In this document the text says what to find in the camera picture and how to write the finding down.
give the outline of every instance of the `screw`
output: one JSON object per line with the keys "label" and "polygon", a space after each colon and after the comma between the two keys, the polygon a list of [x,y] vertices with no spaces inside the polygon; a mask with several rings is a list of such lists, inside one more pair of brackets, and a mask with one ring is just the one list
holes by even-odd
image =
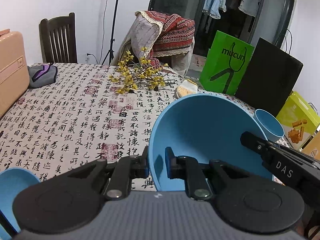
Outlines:
{"label": "screw", "polygon": [[119,198],[122,196],[122,192],[118,189],[111,189],[107,192],[107,196],[111,198]]}
{"label": "screw", "polygon": [[206,189],[197,189],[196,191],[195,191],[195,195],[197,196],[197,197],[207,197],[207,196],[209,196],[210,195],[210,192],[208,191],[208,190],[206,190]]}

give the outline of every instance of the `gray and purple pouch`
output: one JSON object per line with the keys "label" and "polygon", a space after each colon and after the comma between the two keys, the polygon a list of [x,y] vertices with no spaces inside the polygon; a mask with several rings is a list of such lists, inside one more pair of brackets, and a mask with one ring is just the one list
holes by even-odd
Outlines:
{"label": "gray and purple pouch", "polygon": [[52,64],[29,67],[30,88],[39,88],[56,82],[58,68]]}

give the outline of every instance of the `green paper bag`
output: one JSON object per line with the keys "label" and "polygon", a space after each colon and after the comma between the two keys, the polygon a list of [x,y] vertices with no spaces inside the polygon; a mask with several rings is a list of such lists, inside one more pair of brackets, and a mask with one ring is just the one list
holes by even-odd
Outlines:
{"label": "green paper bag", "polygon": [[199,79],[204,89],[233,96],[253,49],[248,43],[217,31]]}

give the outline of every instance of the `tripod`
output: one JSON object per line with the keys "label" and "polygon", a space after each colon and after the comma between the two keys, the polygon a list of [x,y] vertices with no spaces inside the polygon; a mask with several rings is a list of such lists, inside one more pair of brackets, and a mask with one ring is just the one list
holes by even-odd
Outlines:
{"label": "tripod", "polygon": [[115,33],[115,24],[116,24],[116,14],[117,14],[118,2],[119,2],[119,0],[116,0],[115,12],[114,12],[114,14],[113,14],[113,23],[112,23],[112,31],[111,31],[110,49],[109,49],[107,55],[105,56],[105,58],[104,58],[104,60],[103,60],[103,62],[102,62],[102,65],[103,65],[104,62],[106,61],[108,55],[109,55],[109,65],[110,65],[110,63],[111,63],[111,60],[113,60],[113,58],[114,58],[114,56],[113,56],[114,51],[113,51],[112,47],[113,47],[113,42],[115,41],[115,39],[113,38],[113,35],[114,35],[114,33]]}

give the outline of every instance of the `wooden chair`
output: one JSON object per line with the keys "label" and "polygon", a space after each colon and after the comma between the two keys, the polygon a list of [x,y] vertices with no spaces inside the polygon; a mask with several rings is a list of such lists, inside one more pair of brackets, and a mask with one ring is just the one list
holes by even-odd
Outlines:
{"label": "wooden chair", "polygon": [[75,13],[43,19],[39,25],[44,62],[78,63],[76,51]]}

